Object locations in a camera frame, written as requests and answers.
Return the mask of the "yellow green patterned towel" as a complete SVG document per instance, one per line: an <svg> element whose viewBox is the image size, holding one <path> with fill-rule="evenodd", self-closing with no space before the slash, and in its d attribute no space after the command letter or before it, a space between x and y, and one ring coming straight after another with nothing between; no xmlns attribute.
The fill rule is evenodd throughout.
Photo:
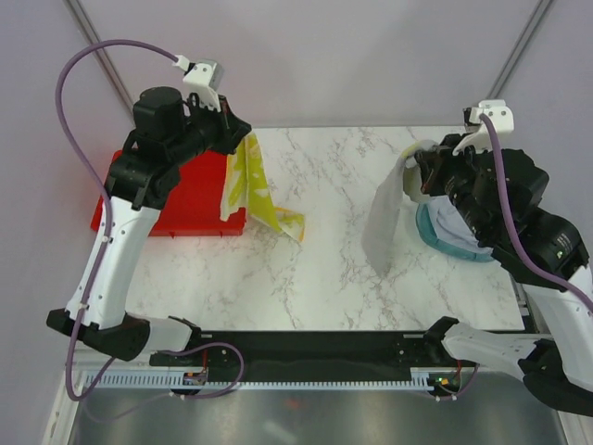
<svg viewBox="0 0 593 445"><path fill-rule="evenodd" d="M220 217L226 222L240 209L277 233L302 242L305 216L273 204L259 140L251 132L240 142L236 152L226 160Z"/></svg>

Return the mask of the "grey towel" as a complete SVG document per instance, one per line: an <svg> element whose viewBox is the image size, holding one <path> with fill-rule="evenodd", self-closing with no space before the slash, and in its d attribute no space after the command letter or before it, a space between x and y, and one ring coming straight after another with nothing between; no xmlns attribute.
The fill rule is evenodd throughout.
<svg viewBox="0 0 593 445"><path fill-rule="evenodd" d="M361 246L367 262L381 277L389 272L393 261L394 236L403 197L407 196L417 204L430 199L421 192L421 171L414 155L417 152L433 152L435 149L436 142L433 140L421 140L406 148L375 192Z"/></svg>

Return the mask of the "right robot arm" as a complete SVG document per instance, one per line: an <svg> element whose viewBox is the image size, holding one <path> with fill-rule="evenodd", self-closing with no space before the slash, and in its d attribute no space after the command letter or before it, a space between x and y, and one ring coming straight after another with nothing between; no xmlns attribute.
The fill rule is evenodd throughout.
<svg viewBox="0 0 593 445"><path fill-rule="evenodd" d="M420 151L414 158L422 193L447 197L482 247L535 303L551 337L528 339L494 334L443 316L424 334L428 362L479 363L523 382L549 408L592 414L592 304L567 289L592 295L589 255L576 227L540 208L548 174L522 150L501 152L504 173L498 179L495 155L467 147L460 154L449 145ZM511 218L529 259L546 272L540 276L523 262L511 243L499 202L498 185L507 187Z"/></svg>

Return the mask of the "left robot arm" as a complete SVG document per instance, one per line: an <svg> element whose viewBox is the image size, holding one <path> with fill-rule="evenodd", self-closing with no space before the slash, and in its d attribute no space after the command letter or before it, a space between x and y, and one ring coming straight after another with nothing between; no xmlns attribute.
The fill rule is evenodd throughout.
<svg viewBox="0 0 593 445"><path fill-rule="evenodd" d="M125 306L145 241L181 181L181 167L207 152L235 153L251 131L224 95L217 99L208 108L200 94L183 97L168 86L141 93L132 109L135 127L107 173L103 230L78 290L66 307L48 313L49 328L125 362L162 350L182 365L200 360L196 326L172 316L141 318Z"/></svg>

